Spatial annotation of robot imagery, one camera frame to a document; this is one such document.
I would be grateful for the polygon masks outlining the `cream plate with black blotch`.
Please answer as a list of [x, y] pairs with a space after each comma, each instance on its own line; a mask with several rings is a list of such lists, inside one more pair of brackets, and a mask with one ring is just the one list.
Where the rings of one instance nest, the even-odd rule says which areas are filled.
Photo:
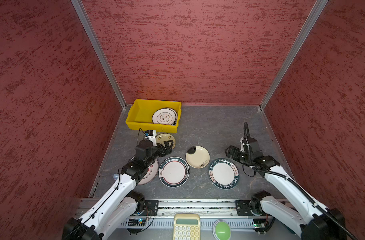
[[210, 161], [209, 152], [202, 146], [193, 146], [189, 148], [185, 158], [187, 163], [195, 169], [206, 167]]

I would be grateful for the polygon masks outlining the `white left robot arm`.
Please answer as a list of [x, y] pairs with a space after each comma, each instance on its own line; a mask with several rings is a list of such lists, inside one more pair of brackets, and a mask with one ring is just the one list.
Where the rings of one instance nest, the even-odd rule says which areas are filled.
[[111, 188], [80, 218], [71, 218], [64, 225], [63, 240], [104, 240], [133, 214], [144, 211], [144, 195], [134, 188], [159, 157], [172, 153], [173, 141], [154, 145], [144, 139], [135, 149], [134, 157], [124, 165]]

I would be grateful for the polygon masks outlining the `white plate with quatrefoil design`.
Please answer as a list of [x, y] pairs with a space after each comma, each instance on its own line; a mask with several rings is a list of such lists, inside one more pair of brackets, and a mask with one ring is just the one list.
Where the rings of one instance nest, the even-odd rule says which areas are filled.
[[152, 122], [159, 125], [174, 125], [177, 121], [177, 112], [171, 108], [162, 108], [152, 115]]

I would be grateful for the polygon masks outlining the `green banded HAO SHI plate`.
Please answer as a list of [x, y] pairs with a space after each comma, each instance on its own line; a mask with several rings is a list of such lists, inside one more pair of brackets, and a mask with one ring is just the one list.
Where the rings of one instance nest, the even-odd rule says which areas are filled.
[[222, 190], [230, 190], [239, 182], [239, 171], [230, 160], [218, 158], [209, 164], [208, 174], [211, 182]]

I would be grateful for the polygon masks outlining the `white plate green red rim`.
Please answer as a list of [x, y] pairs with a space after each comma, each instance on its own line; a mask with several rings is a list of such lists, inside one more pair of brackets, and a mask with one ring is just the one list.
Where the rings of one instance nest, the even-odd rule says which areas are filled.
[[170, 157], [164, 160], [158, 171], [160, 181], [169, 188], [184, 185], [189, 177], [190, 169], [186, 160], [180, 157]]

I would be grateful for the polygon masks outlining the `small cream plate with calligraphy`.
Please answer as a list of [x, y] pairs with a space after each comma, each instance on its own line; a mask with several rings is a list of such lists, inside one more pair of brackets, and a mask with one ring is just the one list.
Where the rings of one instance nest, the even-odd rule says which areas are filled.
[[158, 134], [156, 136], [157, 144], [162, 145], [163, 141], [168, 141], [168, 140], [173, 140], [173, 149], [174, 149], [175, 145], [176, 145], [176, 140], [175, 140], [174, 136], [172, 136], [171, 134], [167, 134], [167, 133]]

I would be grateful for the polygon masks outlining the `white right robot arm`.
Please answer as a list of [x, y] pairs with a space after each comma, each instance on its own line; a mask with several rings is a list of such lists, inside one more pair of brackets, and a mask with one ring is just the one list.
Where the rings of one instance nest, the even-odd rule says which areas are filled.
[[291, 203], [288, 207], [266, 191], [253, 195], [249, 208], [255, 215], [266, 213], [279, 220], [302, 240], [345, 240], [345, 219], [337, 209], [330, 209], [312, 197], [272, 156], [265, 156], [253, 138], [242, 138], [241, 147], [229, 146], [227, 158], [260, 174]]

